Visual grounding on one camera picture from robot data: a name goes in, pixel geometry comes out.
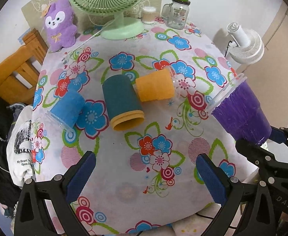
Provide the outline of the green desk fan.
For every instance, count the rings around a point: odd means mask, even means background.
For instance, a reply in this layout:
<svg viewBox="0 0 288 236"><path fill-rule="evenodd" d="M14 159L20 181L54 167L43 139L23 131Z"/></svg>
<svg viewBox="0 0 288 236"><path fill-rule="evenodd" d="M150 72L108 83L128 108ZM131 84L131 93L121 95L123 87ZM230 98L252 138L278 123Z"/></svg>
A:
<svg viewBox="0 0 288 236"><path fill-rule="evenodd" d="M124 12L132 9L142 0L70 0L82 12L92 16L113 16L102 27L100 35L107 40L125 40L144 31L141 20L125 17Z"/></svg>

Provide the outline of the purple plastic cup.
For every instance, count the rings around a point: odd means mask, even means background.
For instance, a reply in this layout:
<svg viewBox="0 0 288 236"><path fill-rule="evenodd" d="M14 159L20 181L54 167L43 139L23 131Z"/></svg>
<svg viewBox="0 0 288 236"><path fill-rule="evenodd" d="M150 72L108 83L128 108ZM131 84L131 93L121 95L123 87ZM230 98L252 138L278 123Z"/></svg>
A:
<svg viewBox="0 0 288 236"><path fill-rule="evenodd" d="M246 80L243 73L234 77L205 111L213 115L235 141L244 139L261 146L271 135L271 126Z"/></svg>

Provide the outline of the blue plastic cup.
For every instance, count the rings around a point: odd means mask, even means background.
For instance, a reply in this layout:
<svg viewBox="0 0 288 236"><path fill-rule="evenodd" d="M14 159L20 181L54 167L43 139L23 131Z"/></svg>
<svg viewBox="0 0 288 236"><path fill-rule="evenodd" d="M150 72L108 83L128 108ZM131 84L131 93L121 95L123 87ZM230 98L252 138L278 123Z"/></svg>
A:
<svg viewBox="0 0 288 236"><path fill-rule="evenodd" d="M68 91L45 114L53 125L69 132L73 130L84 105L85 99L80 93Z"/></svg>

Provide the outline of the white circulator fan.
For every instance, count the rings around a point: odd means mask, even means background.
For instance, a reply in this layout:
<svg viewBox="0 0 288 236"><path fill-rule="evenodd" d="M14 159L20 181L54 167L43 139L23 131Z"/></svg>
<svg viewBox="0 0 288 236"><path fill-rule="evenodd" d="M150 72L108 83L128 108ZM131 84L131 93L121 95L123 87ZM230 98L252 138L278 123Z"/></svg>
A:
<svg viewBox="0 0 288 236"><path fill-rule="evenodd" d="M227 32L234 41L231 42L229 54L242 65L257 63L264 55L264 43L261 36L252 29L242 28L237 22L227 25Z"/></svg>

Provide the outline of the cotton swab container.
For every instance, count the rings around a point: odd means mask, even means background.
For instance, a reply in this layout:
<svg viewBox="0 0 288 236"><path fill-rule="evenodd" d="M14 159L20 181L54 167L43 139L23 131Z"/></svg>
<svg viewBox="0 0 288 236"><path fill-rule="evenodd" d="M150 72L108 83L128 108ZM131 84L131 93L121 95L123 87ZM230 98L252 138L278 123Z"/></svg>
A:
<svg viewBox="0 0 288 236"><path fill-rule="evenodd" d="M156 7L144 6L141 12L142 22L147 25L151 25L155 22Z"/></svg>

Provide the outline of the white printed t-shirt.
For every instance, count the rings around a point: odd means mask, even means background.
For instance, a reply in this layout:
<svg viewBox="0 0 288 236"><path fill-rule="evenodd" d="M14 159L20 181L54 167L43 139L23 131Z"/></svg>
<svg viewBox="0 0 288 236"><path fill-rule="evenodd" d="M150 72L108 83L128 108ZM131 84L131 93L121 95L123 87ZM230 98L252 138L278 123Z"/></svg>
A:
<svg viewBox="0 0 288 236"><path fill-rule="evenodd" d="M32 158L32 112L33 107L24 107L19 114L6 146L9 173L14 185L22 187L29 178L35 178Z"/></svg>

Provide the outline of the wooden chair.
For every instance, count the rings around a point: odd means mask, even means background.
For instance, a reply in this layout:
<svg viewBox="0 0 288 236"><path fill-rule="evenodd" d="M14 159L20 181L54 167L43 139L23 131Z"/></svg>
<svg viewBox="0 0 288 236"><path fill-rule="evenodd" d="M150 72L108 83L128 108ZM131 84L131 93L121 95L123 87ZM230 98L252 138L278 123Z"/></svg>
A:
<svg viewBox="0 0 288 236"><path fill-rule="evenodd" d="M24 45L0 63L0 97L9 104L33 103L39 72L30 60L42 65L48 51L36 29L27 33L23 41Z"/></svg>

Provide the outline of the glass mason jar mug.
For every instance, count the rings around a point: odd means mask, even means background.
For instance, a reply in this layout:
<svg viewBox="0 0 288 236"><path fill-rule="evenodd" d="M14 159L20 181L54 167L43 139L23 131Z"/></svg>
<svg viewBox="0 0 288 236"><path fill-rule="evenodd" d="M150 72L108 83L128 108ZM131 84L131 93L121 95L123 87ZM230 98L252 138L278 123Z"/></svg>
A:
<svg viewBox="0 0 288 236"><path fill-rule="evenodd" d="M190 1L172 0L163 6L161 16L169 27L182 30L187 21L189 6Z"/></svg>

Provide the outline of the beige cartoon board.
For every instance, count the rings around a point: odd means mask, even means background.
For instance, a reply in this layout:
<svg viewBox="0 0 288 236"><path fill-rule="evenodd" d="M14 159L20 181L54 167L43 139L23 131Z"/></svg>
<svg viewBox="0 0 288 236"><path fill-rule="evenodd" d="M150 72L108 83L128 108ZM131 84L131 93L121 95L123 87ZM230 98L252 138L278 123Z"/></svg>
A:
<svg viewBox="0 0 288 236"><path fill-rule="evenodd" d="M46 32L44 28L44 15L43 12L52 3L58 0L31 0L25 6L22 7L22 13L30 26L30 29L36 29L39 31L44 40L46 38ZM126 17L141 18L142 8L144 6L153 6L156 8L156 14L158 15L161 10L162 0L142 0L136 6L124 12ZM74 24L77 26L77 31L83 33L85 30L91 29L95 26L104 25L108 21L112 20L113 16L92 16L86 14L73 7L74 10Z"/></svg>

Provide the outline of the orange plastic cup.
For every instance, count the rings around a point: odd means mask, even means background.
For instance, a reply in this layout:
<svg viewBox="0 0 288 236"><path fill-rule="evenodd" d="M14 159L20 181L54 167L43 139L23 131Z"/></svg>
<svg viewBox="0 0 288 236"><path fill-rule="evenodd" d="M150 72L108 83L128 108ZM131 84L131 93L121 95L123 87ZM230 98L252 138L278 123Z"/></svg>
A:
<svg viewBox="0 0 288 236"><path fill-rule="evenodd" d="M141 102L165 100L175 97L174 72L167 66L136 79L137 94Z"/></svg>

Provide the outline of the teal cup orange rim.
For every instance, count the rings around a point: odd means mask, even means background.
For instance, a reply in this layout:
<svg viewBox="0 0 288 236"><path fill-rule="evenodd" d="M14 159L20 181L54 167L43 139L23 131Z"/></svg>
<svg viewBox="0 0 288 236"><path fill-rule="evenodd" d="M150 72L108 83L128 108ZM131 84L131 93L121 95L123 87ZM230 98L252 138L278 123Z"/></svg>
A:
<svg viewBox="0 0 288 236"><path fill-rule="evenodd" d="M113 130L126 131L143 123L145 114L128 76L111 76L103 83L102 90Z"/></svg>

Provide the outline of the purple plush toy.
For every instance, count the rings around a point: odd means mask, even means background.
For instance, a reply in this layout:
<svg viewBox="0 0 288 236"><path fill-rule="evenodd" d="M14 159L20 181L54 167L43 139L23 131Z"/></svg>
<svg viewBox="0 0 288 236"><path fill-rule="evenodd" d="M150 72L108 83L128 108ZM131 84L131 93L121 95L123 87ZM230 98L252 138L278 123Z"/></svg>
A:
<svg viewBox="0 0 288 236"><path fill-rule="evenodd" d="M77 27L74 25L74 11L69 0L58 0L49 5L44 13L44 28L50 52L75 44Z"/></svg>

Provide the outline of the floral tablecloth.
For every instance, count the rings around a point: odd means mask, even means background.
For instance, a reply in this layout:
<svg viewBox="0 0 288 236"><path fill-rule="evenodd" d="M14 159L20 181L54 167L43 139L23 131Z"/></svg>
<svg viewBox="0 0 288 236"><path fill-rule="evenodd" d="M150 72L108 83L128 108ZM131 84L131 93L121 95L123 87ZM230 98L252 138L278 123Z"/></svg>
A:
<svg viewBox="0 0 288 236"><path fill-rule="evenodd" d="M71 204L90 234L137 233L188 217L212 202L195 165L206 153L229 176L255 171L235 140L205 109L235 75L214 43L191 21L182 30L157 18L132 38L110 41L86 30L71 48L45 57L34 99L33 162L38 181L63 174L88 150L96 167ZM114 75L131 81L173 68L175 97L145 102L143 123L110 126L102 84ZM68 91L85 105L72 131L45 114Z"/></svg>

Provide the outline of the black clothing pile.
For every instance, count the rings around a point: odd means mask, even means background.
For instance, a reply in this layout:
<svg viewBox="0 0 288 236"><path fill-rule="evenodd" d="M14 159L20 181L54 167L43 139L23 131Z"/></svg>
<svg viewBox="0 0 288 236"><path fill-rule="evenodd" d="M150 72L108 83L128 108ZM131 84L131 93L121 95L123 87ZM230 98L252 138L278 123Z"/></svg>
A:
<svg viewBox="0 0 288 236"><path fill-rule="evenodd" d="M10 105L0 97L0 204L9 208L13 208L18 202L21 189L11 179L6 146L12 133L12 124L24 108L23 103Z"/></svg>

